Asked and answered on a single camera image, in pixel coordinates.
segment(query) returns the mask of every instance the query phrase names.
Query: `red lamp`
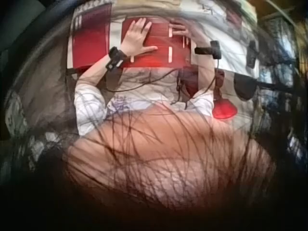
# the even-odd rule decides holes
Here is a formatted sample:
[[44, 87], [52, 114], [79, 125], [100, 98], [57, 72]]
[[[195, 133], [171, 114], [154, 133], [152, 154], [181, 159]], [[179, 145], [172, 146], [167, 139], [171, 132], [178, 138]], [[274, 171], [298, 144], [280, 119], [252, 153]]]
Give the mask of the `red lamp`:
[[212, 111], [213, 117], [216, 119], [229, 119], [237, 114], [237, 108], [228, 99], [223, 99], [220, 88], [223, 85], [225, 72], [217, 70], [216, 81], [214, 88], [214, 109]]

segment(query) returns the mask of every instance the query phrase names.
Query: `wire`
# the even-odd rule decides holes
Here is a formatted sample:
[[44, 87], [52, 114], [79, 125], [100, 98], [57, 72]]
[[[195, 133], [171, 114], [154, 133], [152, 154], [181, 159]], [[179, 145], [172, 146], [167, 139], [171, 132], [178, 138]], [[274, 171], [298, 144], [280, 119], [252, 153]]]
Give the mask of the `wire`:
[[[213, 78], [213, 80], [211, 81], [210, 85], [207, 87], [207, 89], [206, 89], [202, 94], [205, 94], [205, 93], [211, 88], [211, 86], [213, 85], [213, 83], [214, 83], [214, 81], [215, 81], [215, 79], [216, 79], [216, 73], [217, 73], [218, 68], [219, 68], [219, 60], [218, 60], [218, 62], [217, 62], [217, 69], [216, 69], [216, 71], [215, 71], [214, 78]], [[178, 70], [178, 69], [172, 69], [171, 71], [169, 71], [169, 72], [167, 72], [166, 74], [164, 74], [161, 78], [155, 79], [155, 80], [153, 80], [153, 81], [145, 82], [145, 83], [141, 84], [140, 86], [137, 86], [137, 87], [131, 88], [131, 89], [127, 89], [127, 90], [110, 90], [110, 89], [108, 89], [108, 87], [107, 87], [107, 78], [106, 78], [106, 79], [105, 79], [105, 81], [106, 81], [106, 87], [105, 87], [105, 89], [106, 89], [108, 92], [111, 92], [111, 93], [126, 92], [126, 91], [130, 91], [130, 90], [136, 90], [136, 89], [141, 88], [141, 87], [143, 87], [143, 86], [145, 86], [145, 85], [147, 85], [147, 84], [151, 84], [151, 83], [160, 81], [160, 80], [162, 80], [163, 78], [165, 78], [166, 76], [168, 76], [169, 74], [171, 74], [172, 72], [174, 72], [174, 71], [176, 71], [176, 70]], [[178, 89], [178, 93], [179, 93], [178, 100], [175, 101], [175, 102], [172, 103], [172, 104], [175, 104], [175, 103], [177, 103], [177, 102], [180, 100], [180, 91], [181, 91], [183, 94], [186, 95], [186, 93], [183, 92], [183, 90], [182, 90], [181, 81], [178, 81], [178, 78], [177, 78], [177, 89]]]
[[[215, 79], [216, 79], [216, 74], [217, 74], [217, 71], [219, 69], [219, 59], [217, 60], [217, 68], [216, 68], [216, 71], [215, 71], [215, 75], [214, 75], [214, 78], [212, 79], [210, 85], [207, 87], [207, 89], [202, 93], [202, 94], [205, 94], [210, 88], [211, 86], [213, 85]], [[180, 89], [181, 92], [186, 96], [186, 97], [190, 97], [190, 95], [187, 95], [182, 89]]]
[[130, 91], [130, 90], [136, 90], [136, 89], [138, 89], [138, 88], [143, 87], [144, 85], [147, 85], [147, 84], [151, 84], [151, 83], [160, 81], [160, 80], [162, 80], [163, 78], [165, 78], [166, 76], [168, 76], [169, 74], [171, 74], [172, 72], [177, 71], [177, 70], [178, 70], [178, 69], [172, 69], [171, 71], [167, 72], [166, 74], [164, 74], [162, 77], [160, 77], [160, 78], [158, 78], [158, 79], [155, 79], [155, 80], [149, 81], [149, 82], [145, 82], [145, 83], [141, 84], [140, 86], [137, 86], [137, 87], [131, 88], [131, 89], [127, 89], [127, 90], [110, 90], [110, 89], [108, 89], [108, 87], [107, 87], [107, 78], [106, 78], [106, 79], [105, 79], [105, 80], [106, 80], [106, 87], [105, 87], [105, 89], [106, 89], [107, 91], [109, 91], [109, 92], [112, 92], [112, 93], [126, 92], [126, 91]]

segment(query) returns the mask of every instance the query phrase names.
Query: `right hand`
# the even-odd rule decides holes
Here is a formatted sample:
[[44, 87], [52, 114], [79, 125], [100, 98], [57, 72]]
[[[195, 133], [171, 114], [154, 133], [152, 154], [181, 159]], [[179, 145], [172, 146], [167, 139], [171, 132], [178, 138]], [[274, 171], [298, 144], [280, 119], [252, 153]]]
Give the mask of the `right hand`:
[[197, 44], [197, 47], [210, 46], [210, 39], [204, 34], [201, 28], [192, 21], [185, 19], [170, 19], [169, 26], [173, 29], [173, 35], [182, 35], [190, 38]]
[[145, 22], [146, 18], [140, 18], [137, 22], [133, 21], [130, 24], [120, 48], [121, 51], [128, 57], [158, 49], [157, 46], [143, 46], [145, 37], [147, 36], [152, 25], [151, 22], [148, 22], [147, 25], [144, 26]]

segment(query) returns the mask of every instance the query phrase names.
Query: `black wristband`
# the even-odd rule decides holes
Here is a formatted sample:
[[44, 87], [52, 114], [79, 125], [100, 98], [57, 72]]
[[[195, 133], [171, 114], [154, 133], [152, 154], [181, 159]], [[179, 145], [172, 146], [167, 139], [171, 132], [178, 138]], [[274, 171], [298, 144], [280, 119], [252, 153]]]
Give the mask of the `black wristband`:
[[106, 68], [108, 71], [112, 71], [116, 67], [120, 67], [123, 61], [127, 58], [121, 50], [118, 50], [117, 47], [113, 47], [109, 51], [110, 61], [107, 63]]

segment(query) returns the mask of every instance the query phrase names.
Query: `white shirt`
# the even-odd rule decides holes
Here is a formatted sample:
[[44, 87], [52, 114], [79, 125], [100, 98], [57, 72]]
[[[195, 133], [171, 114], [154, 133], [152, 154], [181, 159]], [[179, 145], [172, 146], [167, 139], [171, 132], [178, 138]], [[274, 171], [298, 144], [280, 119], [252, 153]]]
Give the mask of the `white shirt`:
[[171, 68], [126, 68], [117, 93], [106, 105], [100, 90], [88, 84], [75, 89], [77, 128], [80, 136], [87, 134], [114, 113], [144, 110], [156, 102], [168, 103], [175, 111], [196, 111], [212, 116], [213, 91], [199, 90], [186, 104], [176, 102], [177, 70]]

